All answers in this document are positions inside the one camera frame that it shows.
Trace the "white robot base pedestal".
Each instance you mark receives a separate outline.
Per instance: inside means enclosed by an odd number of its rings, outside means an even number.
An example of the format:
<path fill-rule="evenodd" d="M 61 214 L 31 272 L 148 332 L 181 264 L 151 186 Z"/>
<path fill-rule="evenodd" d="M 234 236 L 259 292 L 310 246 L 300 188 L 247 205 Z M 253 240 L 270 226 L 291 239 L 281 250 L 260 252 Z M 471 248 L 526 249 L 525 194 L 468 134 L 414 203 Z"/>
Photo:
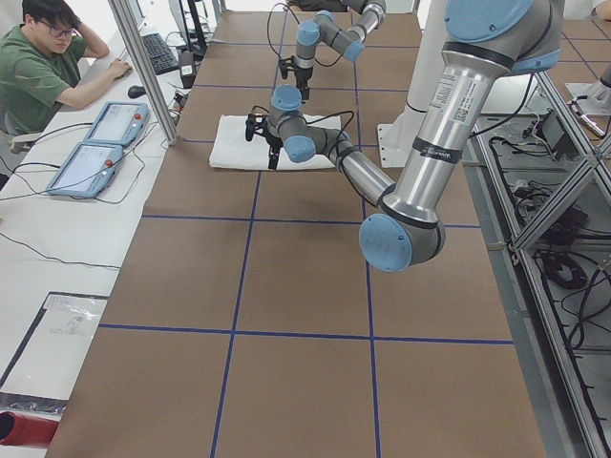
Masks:
<path fill-rule="evenodd" d="M 432 0 L 411 76 L 405 109 L 392 124 L 378 125 L 378 146 L 384 168 L 403 168 L 419 133 L 445 64 L 441 55 L 447 38 L 446 0 Z"/>

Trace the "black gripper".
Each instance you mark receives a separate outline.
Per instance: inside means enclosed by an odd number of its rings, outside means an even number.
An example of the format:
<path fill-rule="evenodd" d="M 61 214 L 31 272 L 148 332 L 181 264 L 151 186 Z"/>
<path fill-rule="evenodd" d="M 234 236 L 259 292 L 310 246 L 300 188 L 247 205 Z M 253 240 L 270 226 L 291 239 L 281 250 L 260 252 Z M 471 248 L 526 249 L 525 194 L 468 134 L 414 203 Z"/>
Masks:
<path fill-rule="evenodd" d="M 268 170 L 276 170 L 279 163 L 279 151 L 284 146 L 283 141 L 280 137 L 271 134 L 269 131 L 265 131 L 263 136 L 270 147 L 268 150 Z"/>
<path fill-rule="evenodd" d="M 295 67 L 296 87 L 300 89 L 302 100 L 309 100 L 308 81 L 313 75 L 312 68 Z"/>

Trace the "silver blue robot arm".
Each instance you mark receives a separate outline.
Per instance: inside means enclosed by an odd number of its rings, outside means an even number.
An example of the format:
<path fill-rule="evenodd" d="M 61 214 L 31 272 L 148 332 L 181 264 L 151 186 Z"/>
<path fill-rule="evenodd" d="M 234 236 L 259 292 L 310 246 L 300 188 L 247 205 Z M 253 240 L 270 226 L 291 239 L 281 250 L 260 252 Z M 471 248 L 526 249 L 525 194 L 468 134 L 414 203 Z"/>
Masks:
<path fill-rule="evenodd" d="M 343 4 L 361 15 L 355 24 L 342 30 L 330 11 L 321 10 L 312 19 L 299 24 L 296 53 L 279 60 L 283 79 L 287 79 L 289 71 L 294 72 L 303 101 L 309 100 L 308 80 L 313 74 L 317 46 L 325 43 L 346 60 L 354 62 L 363 52 L 367 37 L 386 18 L 385 1 L 343 1 Z"/>
<path fill-rule="evenodd" d="M 326 156 L 375 208 L 359 230 L 368 263 L 402 271 L 434 258 L 445 229 L 436 206 L 495 82 L 548 70 L 558 61 L 560 1 L 450 1 L 437 14 L 444 63 L 398 180 L 369 160 L 347 134 L 309 124 L 301 91 L 276 88 L 263 130 L 295 163 Z"/>

